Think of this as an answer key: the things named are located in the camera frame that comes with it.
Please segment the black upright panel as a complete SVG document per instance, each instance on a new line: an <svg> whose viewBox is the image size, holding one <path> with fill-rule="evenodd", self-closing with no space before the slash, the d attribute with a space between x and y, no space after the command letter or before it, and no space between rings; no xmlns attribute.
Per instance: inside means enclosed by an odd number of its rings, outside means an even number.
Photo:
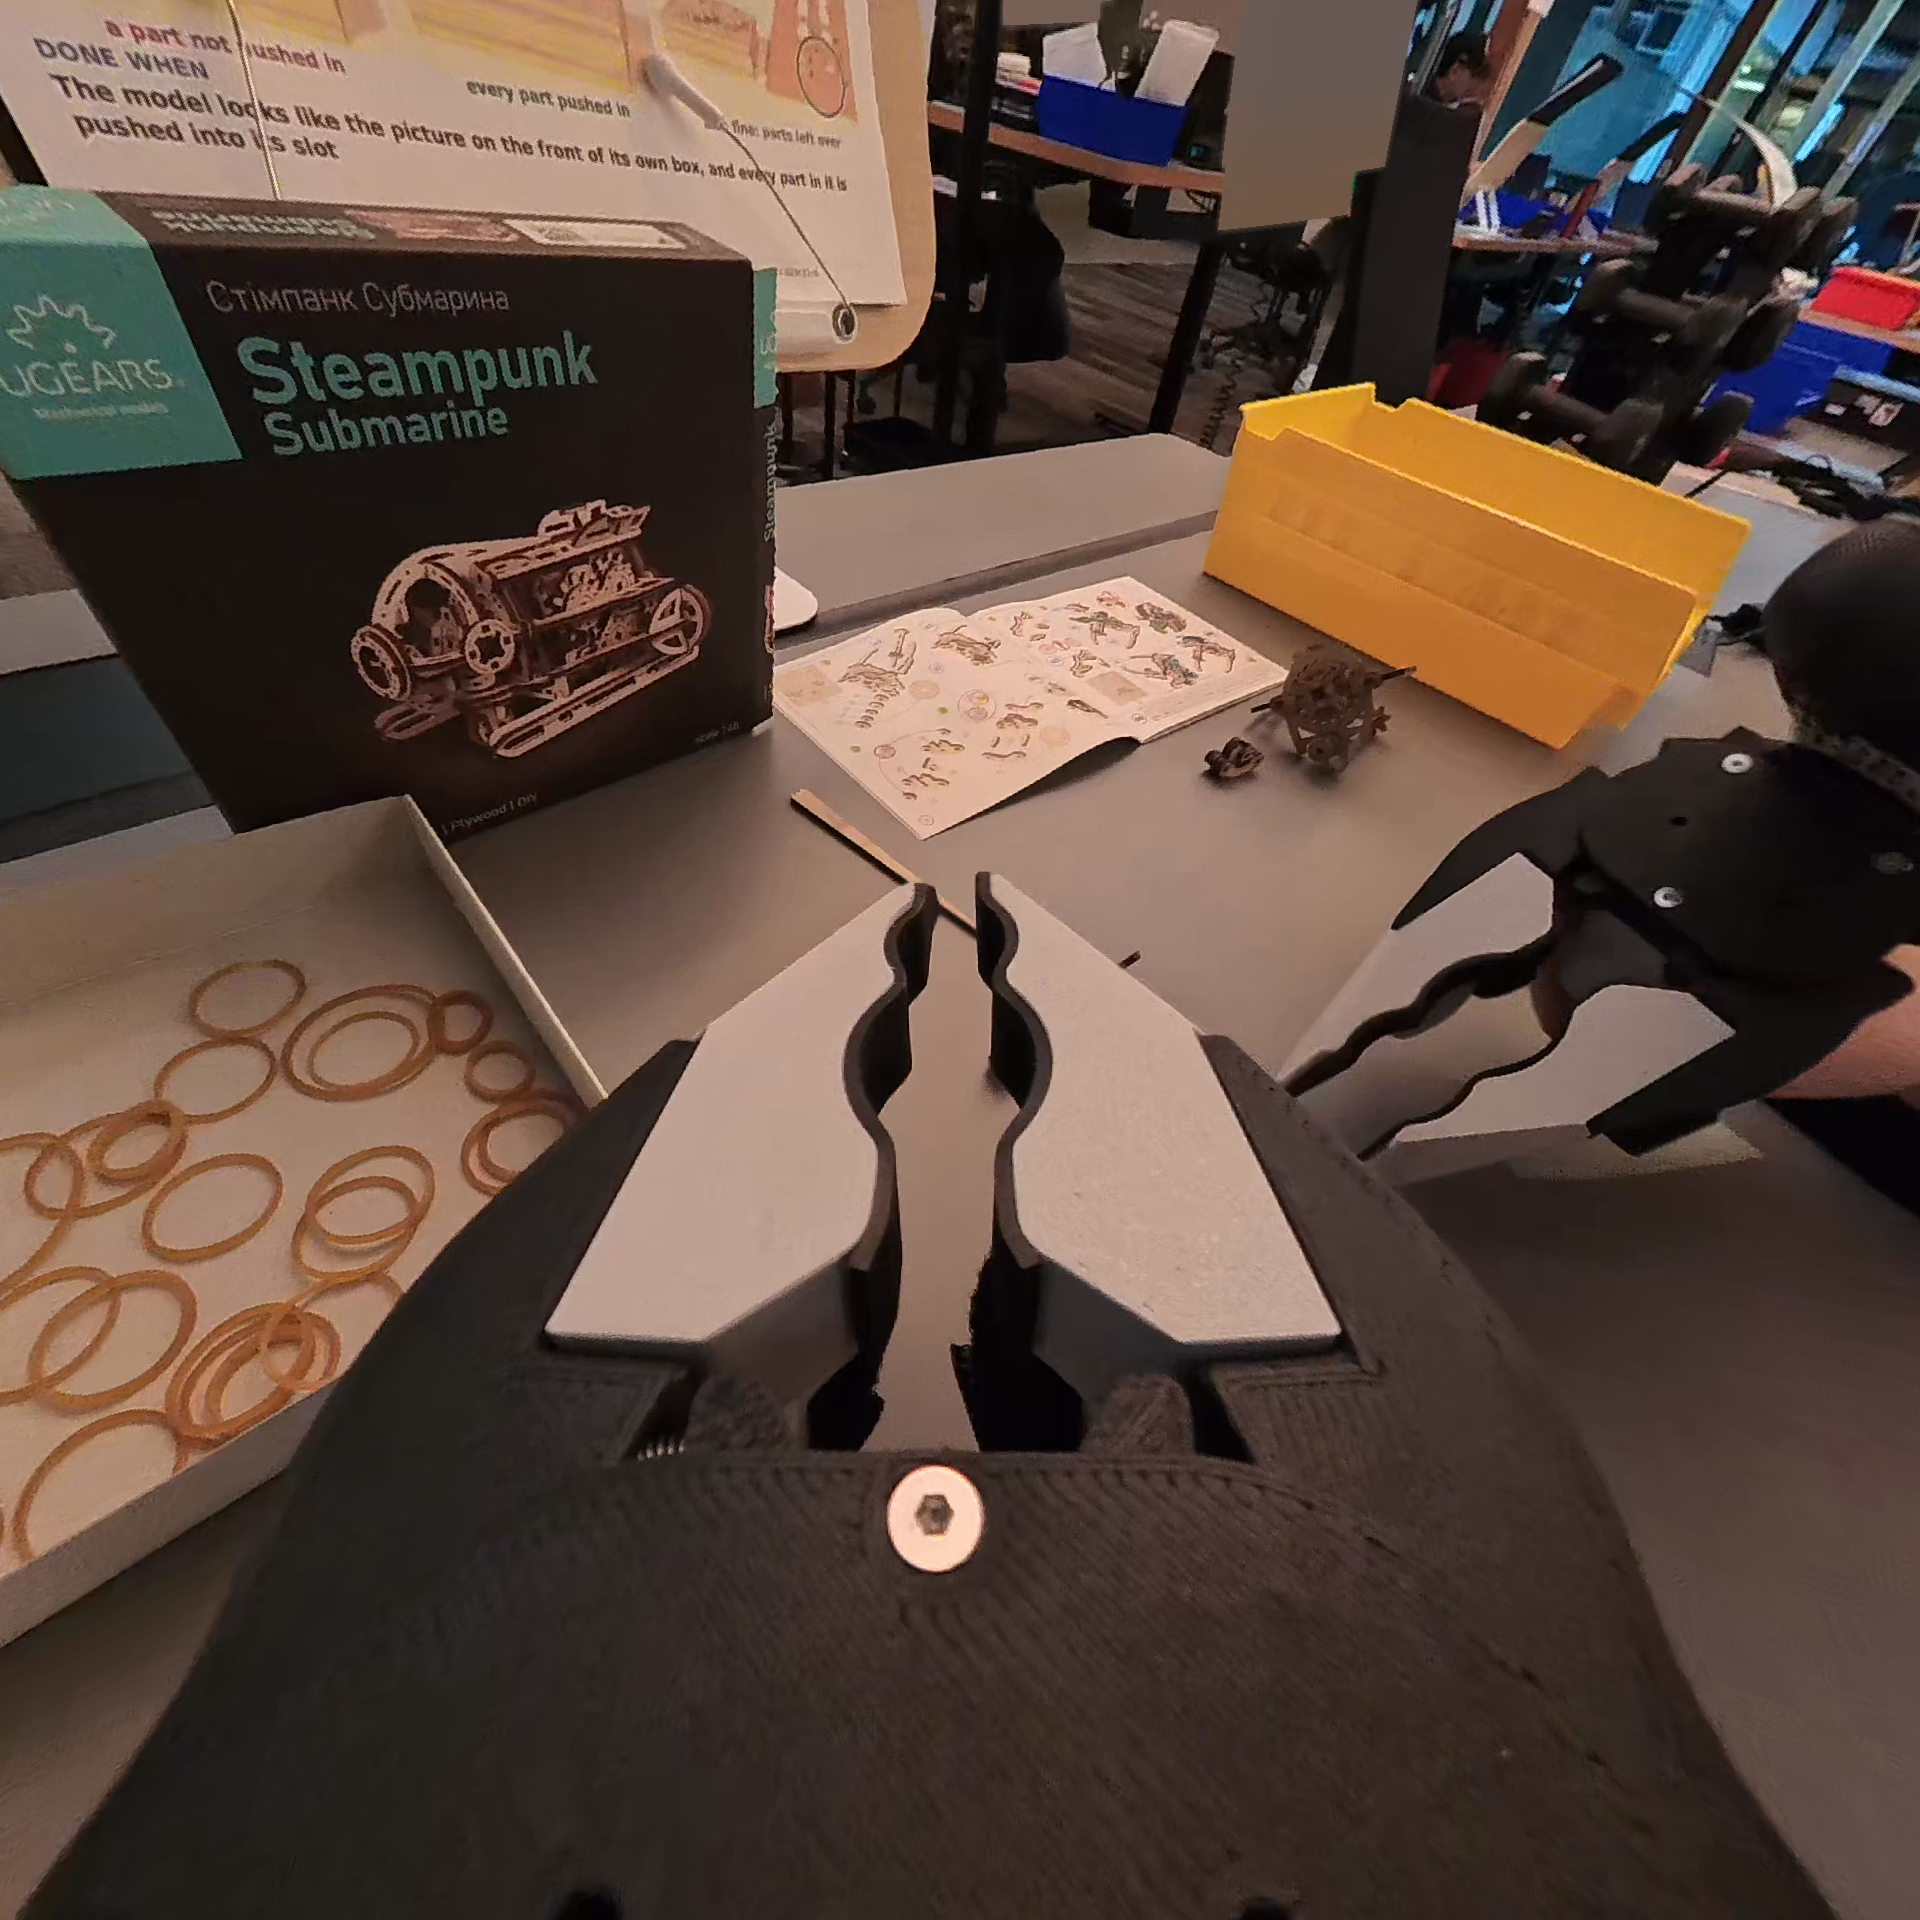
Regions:
<svg viewBox="0 0 1920 1920"><path fill-rule="evenodd" d="M1387 404L1428 394L1477 132L1478 109L1402 94L1383 165L1354 180L1347 276L1316 392L1362 384Z"/></svg>

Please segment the blue plastic bin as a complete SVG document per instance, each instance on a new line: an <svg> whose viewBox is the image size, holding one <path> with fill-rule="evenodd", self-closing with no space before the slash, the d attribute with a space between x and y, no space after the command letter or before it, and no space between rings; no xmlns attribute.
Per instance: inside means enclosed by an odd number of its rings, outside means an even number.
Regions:
<svg viewBox="0 0 1920 1920"><path fill-rule="evenodd" d="M1159 102L1104 84L1042 75L1038 132L1042 139L1160 169L1172 162L1189 102Z"/></svg>
<svg viewBox="0 0 1920 1920"><path fill-rule="evenodd" d="M1752 400L1747 430L1776 437L1803 417L1837 372L1880 376L1900 353L1916 355L1916 326L1822 325L1798 321L1782 345L1760 366L1730 376L1730 392Z"/></svg>

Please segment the wooden gear model assembly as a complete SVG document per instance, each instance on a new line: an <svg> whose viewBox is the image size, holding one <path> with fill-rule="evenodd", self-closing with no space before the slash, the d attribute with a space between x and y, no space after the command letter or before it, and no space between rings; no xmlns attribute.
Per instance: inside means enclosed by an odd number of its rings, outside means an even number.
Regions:
<svg viewBox="0 0 1920 1920"><path fill-rule="evenodd" d="M1250 709L1285 726L1293 756L1320 777L1341 777L1354 756L1371 745L1389 715L1378 690L1410 677L1407 665L1386 665L1335 641L1319 641L1295 654L1277 693Z"/></svg>

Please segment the black model kit box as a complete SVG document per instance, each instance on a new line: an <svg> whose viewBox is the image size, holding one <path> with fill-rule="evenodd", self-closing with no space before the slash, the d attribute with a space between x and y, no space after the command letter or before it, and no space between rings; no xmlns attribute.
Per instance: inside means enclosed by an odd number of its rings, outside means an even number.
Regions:
<svg viewBox="0 0 1920 1920"><path fill-rule="evenodd" d="M778 284L671 221L5 190L5 478L228 828L775 710Z"/></svg>

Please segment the black dumbbell rack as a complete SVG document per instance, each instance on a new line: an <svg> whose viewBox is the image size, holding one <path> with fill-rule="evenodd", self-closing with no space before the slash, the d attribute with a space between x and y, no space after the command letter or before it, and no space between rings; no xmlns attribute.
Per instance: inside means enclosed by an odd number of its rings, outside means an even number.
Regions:
<svg viewBox="0 0 1920 1920"><path fill-rule="evenodd" d="M1805 302L1788 275L1828 270L1856 210L1816 186L1773 200L1678 166L1647 201L1654 249L1586 273L1565 372L1552 376L1544 353L1508 355L1477 421L1650 484L1675 465L1711 465L1756 409L1744 392L1711 388L1781 349Z"/></svg>

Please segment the white cardboard tray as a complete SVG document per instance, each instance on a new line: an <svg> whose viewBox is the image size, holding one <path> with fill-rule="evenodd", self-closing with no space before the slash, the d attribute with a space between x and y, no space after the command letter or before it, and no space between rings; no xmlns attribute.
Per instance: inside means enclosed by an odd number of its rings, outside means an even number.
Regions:
<svg viewBox="0 0 1920 1920"><path fill-rule="evenodd" d="M80 1040L63 1040L61 1022L80 1008L150 1020L162 984L184 986L242 956L291 956L303 970L338 970L350 981L406 970L500 989L583 1109L603 1097L586 1056L410 800L343 808L12 893L3 934L3 1093L5 1042L21 1027L52 1049L54 1072L71 1072ZM32 1566L3 1572L3 1638L18 1642L274 1477L333 1387Z"/></svg>

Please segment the printed instruction sheet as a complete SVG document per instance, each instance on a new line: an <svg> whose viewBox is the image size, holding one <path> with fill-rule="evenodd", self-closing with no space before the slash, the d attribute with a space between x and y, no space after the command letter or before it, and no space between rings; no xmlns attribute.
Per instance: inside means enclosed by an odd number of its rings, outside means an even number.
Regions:
<svg viewBox="0 0 1920 1920"><path fill-rule="evenodd" d="M779 180L848 300L904 298L869 14L838 3L5 3L5 109L48 186L644 218L832 300L661 52Z"/></svg>

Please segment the person's right hand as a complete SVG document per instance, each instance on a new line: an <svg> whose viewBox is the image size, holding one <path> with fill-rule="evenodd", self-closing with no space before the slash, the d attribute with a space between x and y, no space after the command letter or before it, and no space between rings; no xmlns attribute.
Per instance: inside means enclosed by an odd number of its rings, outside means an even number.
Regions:
<svg viewBox="0 0 1920 1920"><path fill-rule="evenodd" d="M1816 1065L1776 1090L1776 1100L1904 1097L1917 1100L1917 945L1896 946L1888 962L1911 981L1906 996L1863 1020Z"/></svg>

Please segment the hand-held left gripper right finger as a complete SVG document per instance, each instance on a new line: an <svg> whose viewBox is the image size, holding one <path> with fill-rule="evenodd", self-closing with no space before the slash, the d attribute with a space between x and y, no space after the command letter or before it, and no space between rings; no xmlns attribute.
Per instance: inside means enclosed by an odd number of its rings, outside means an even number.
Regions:
<svg viewBox="0 0 1920 1920"><path fill-rule="evenodd" d="M1340 1324L1200 1030L998 873L976 875L990 1065L1015 1102L997 1249L1038 1361L1275 1361Z"/></svg>

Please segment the yellow plastic bin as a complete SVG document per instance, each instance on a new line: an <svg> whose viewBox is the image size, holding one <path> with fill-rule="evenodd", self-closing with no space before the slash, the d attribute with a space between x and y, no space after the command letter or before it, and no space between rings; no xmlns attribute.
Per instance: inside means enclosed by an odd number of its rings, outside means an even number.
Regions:
<svg viewBox="0 0 1920 1920"><path fill-rule="evenodd" d="M1240 409L1205 571L1560 752L1640 710L1748 533L1358 384Z"/></svg>

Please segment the thin wooden strip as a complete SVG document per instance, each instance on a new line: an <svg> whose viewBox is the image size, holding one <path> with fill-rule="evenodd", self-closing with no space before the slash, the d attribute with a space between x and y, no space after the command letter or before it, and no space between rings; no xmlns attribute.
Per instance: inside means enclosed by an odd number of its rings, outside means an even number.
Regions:
<svg viewBox="0 0 1920 1920"><path fill-rule="evenodd" d="M822 828L843 849L851 849L862 860L874 864L880 873L887 873L893 880L904 882L904 885L928 885L928 880L923 880L919 873L910 872L898 857L893 857L887 849L883 849L877 841L874 841L862 829L853 828L853 824L848 824L842 813L837 813L832 808L828 808L822 800L819 800L806 789L796 792L788 798L788 805L796 812L811 819L819 828ZM976 937L974 909L951 900L936 886L933 890L933 893L936 899L941 916L948 920L960 931L965 931L967 934Z"/></svg>

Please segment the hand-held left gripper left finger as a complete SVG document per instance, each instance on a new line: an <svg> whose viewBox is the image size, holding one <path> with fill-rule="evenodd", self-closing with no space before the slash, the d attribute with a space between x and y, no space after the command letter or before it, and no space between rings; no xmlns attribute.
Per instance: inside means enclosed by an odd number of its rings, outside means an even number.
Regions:
<svg viewBox="0 0 1920 1920"><path fill-rule="evenodd" d="M543 1330L661 1361L880 1361L895 1146L939 900L898 885L714 1020Z"/></svg>

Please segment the assembly instruction booklet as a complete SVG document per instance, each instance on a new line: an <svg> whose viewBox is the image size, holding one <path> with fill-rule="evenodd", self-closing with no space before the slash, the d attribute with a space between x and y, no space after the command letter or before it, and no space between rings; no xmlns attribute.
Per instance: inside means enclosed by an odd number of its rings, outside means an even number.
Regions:
<svg viewBox="0 0 1920 1920"><path fill-rule="evenodd" d="M775 709L919 838L1110 745L1283 689L1286 668L1117 576L895 614L775 669Z"/></svg>

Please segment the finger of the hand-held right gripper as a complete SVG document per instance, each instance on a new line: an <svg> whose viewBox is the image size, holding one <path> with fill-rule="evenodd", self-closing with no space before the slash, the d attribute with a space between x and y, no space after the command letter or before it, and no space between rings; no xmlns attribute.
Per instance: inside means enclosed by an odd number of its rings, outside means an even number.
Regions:
<svg viewBox="0 0 1920 1920"><path fill-rule="evenodd" d="M1299 1040L1286 1093L1312 1093L1380 1040L1410 1040L1467 1001L1504 1000L1536 977L1550 896L1446 896L1391 926Z"/></svg>
<svg viewBox="0 0 1920 1920"><path fill-rule="evenodd" d="M1572 1146L1598 1115L1728 1038L1728 1022L1690 994L1605 987L1574 1006L1564 1035L1536 1058L1471 1077L1444 1110L1383 1120L1380 1138L1358 1157L1391 1185L1416 1185Z"/></svg>

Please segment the pile of rubber bands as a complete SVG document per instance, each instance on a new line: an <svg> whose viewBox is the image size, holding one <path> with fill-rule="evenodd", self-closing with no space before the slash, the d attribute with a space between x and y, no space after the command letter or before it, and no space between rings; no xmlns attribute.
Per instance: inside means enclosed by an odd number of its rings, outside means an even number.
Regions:
<svg viewBox="0 0 1920 1920"><path fill-rule="evenodd" d="M583 1102L500 989L242 956L5 1042L5 1572L333 1387Z"/></svg>

